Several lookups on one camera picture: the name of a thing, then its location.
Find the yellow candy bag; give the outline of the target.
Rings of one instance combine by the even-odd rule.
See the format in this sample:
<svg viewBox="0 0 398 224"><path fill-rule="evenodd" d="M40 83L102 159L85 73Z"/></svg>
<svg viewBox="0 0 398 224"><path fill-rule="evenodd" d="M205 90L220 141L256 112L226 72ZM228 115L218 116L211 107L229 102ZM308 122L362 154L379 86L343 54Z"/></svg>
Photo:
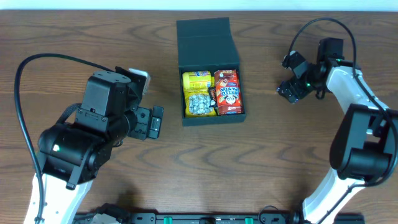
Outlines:
<svg viewBox="0 0 398 224"><path fill-rule="evenodd" d="M211 106L211 98L207 88L188 89L184 91L185 116L188 118L216 116Z"/></svg>

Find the yellow Mentos bottle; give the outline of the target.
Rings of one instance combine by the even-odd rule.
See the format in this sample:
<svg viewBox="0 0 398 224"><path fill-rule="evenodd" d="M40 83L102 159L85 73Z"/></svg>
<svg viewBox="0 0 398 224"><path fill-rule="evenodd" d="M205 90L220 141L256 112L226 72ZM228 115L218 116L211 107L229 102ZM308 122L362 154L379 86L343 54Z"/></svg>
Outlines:
<svg viewBox="0 0 398 224"><path fill-rule="evenodd" d="M183 89L209 88L213 84L210 71L184 72L182 74Z"/></svg>

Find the small black chocolate bar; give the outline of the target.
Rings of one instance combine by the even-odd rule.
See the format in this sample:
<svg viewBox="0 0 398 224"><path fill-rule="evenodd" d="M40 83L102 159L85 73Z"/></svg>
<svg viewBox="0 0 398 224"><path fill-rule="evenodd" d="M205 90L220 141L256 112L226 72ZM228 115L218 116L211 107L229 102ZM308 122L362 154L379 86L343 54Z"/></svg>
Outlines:
<svg viewBox="0 0 398 224"><path fill-rule="evenodd" d="M215 87L211 87L208 89L208 94L209 94L209 98L210 98L210 107L212 108L217 108L217 98L216 98L216 88Z"/></svg>

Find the red Hello Panda biscuit box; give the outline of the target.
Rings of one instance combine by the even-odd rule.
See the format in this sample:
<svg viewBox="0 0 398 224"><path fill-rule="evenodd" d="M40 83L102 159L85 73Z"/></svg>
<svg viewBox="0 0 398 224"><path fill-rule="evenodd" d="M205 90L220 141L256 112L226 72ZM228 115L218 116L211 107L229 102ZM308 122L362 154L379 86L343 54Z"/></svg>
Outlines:
<svg viewBox="0 0 398 224"><path fill-rule="evenodd" d="M216 101L219 115L241 114L243 101L236 70L215 72Z"/></svg>

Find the dark green box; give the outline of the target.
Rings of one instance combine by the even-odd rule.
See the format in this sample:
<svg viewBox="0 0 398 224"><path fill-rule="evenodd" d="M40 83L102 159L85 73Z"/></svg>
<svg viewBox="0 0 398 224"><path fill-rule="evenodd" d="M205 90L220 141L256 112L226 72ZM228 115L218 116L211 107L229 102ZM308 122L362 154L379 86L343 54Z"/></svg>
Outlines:
<svg viewBox="0 0 398 224"><path fill-rule="evenodd" d="M239 54L227 17L179 20L177 27L178 72L235 69L243 83Z"/></svg>

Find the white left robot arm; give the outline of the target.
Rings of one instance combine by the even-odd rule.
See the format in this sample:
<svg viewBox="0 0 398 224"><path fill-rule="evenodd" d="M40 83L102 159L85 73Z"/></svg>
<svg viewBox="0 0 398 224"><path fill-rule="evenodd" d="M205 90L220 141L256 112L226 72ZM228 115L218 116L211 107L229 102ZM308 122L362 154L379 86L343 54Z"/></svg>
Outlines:
<svg viewBox="0 0 398 224"><path fill-rule="evenodd" d="M98 171L126 137L157 139L163 108L139 106L150 75L116 68L95 72L87 81L83 101L69 106L38 140L41 177L32 180L25 223L71 223Z"/></svg>

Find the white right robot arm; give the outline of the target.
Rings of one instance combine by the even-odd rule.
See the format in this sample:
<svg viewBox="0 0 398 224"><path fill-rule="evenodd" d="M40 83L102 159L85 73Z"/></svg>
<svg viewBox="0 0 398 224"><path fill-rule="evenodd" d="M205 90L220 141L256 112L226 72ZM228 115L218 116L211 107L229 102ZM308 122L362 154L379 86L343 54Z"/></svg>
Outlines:
<svg viewBox="0 0 398 224"><path fill-rule="evenodd" d="M332 93L345 116L330 147L330 169L320 185L294 211L290 223L334 223L360 190L389 178L397 164L397 111L371 91L361 69L343 56L343 40L322 39L316 63L290 51L282 66L293 72L277 88L294 104L312 91Z"/></svg>

